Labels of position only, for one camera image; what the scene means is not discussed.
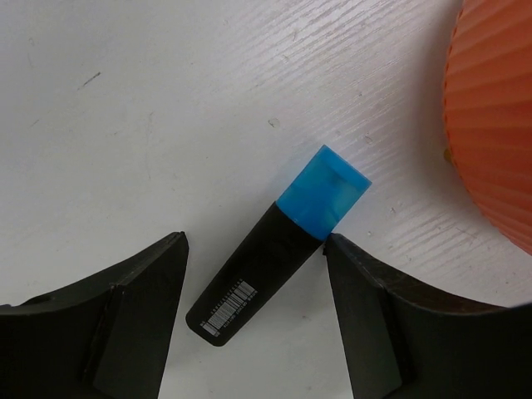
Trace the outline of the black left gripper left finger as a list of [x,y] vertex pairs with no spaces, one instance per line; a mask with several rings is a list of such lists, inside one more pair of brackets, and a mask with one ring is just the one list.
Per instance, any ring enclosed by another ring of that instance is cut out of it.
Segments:
[[2,305],[2,397],[158,397],[188,253],[174,232],[78,282]]

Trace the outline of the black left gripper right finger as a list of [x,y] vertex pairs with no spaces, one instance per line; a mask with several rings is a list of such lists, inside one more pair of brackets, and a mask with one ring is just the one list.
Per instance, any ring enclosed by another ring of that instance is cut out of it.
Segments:
[[424,283],[340,234],[324,249],[356,398],[528,398],[531,306]]

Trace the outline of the blue highlighter marker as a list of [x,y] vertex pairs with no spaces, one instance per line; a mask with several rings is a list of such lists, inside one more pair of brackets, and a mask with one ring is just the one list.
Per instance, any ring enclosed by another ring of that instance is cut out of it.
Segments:
[[327,240],[372,182],[322,146],[271,204],[185,316],[225,345]]

